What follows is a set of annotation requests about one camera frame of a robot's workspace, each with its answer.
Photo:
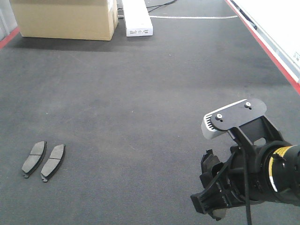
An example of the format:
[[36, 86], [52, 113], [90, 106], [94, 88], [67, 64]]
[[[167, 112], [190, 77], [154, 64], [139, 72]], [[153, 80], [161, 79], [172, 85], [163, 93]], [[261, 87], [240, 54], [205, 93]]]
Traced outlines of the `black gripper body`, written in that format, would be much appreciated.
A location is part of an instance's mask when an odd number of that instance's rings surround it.
[[248, 204], [288, 203], [288, 142], [261, 116], [227, 131], [232, 148], [229, 174]]

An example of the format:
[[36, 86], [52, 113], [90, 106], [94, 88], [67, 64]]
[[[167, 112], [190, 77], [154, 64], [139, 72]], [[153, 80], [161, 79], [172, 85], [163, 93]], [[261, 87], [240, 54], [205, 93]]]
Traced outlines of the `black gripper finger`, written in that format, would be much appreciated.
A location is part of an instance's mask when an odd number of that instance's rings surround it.
[[197, 212], [208, 214], [230, 206], [225, 169], [226, 165], [219, 162], [200, 175], [204, 190], [190, 196]]

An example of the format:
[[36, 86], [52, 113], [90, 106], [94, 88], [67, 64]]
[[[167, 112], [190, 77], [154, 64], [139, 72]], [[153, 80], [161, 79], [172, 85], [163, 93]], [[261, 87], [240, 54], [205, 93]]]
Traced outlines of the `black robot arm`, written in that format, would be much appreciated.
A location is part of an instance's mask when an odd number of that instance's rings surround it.
[[300, 203], [300, 147], [285, 141], [261, 116], [226, 129], [235, 145], [221, 162], [212, 150], [201, 160], [203, 191], [191, 195], [195, 210], [216, 220], [217, 210], [263, 202]]

